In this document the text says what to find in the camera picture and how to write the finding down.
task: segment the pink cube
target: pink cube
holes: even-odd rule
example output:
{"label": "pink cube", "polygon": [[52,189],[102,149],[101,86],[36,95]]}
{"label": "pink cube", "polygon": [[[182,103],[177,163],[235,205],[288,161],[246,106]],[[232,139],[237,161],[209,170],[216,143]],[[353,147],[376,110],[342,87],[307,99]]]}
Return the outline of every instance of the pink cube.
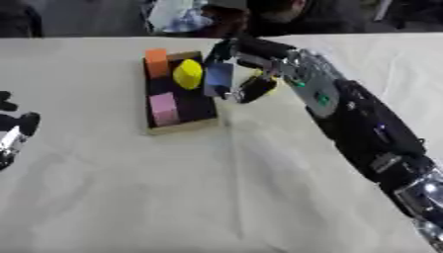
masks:
{"label": "pink cube", "polygon": [[176,125],[180,122],[172,92],[149,97],[149,102],[158,127]]}

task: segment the robot hand on table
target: robot hand on table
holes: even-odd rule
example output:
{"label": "robot hand on table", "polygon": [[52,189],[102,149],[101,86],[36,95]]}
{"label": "robot hand on table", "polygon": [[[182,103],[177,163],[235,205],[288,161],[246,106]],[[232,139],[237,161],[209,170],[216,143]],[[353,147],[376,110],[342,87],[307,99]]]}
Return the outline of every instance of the robot hand on table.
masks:
{"label": "robot hand on table", "polygon": [[320,54],[246,36],[218,43],[206,66],[236,58],[262,70],[238,88],[216,89],[237,103],[252,102],[283,80],[305,102],[323,133],[364,177],[377,184],[417,230],[443,252],[443,173],[417,138],[386,105],[347,80]]}
{"label": "robot hand on table", "polygon": [[[5,112],[17,111],[15,104],[8,102],[11,93],[0,91],[0,110]],[[18,119],[0,114],[0,131],[7,133],[0,140],[0,171],[9,167],[20,152],[25,141],[34,135],[40,123],[40,115],[27,113]]]}

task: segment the blue block held by gripper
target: blue block held by gripper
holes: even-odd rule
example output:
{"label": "blue block held by gripper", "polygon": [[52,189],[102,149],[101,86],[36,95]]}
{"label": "blue block held by gripper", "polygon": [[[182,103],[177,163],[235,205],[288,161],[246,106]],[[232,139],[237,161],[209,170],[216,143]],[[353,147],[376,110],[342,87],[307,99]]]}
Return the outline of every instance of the blue block held by gripper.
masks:
{"label": "blue block held by gripper", "polygon": [[218,97],[215,87],[223,86],[230,89],[232,86],[233,65],[230,63],[213,63],[206,69],[205,95]]}

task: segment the yellow cylinder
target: yellow cylinder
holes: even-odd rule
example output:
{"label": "yellow cylinder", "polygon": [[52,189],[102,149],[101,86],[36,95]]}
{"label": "yellow cylinder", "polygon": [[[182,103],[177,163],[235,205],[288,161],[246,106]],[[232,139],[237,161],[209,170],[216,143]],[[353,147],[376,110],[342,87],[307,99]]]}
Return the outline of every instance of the yellow cylinder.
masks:
{"label": "yellow cylinder", "polygon": [[185,59],[174,70],[174,81],[183,89],[197,89],[202,82],[203,68],[199,62],[193,59]]}

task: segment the table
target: table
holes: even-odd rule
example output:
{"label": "table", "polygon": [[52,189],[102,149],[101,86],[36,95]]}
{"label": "table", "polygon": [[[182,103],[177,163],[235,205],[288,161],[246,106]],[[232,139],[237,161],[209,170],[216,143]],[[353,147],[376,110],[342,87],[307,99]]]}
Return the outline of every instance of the table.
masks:
{"label": "table", "polygon": [[[443,35],[274,40],[323,52],[443,157]],[[43,115],[0,175],[1,251],[433,252],[284,85],[247,106],[219,102],[219,127],[144,135],[143,51],[214,42],[0,41],[2,90]]]}

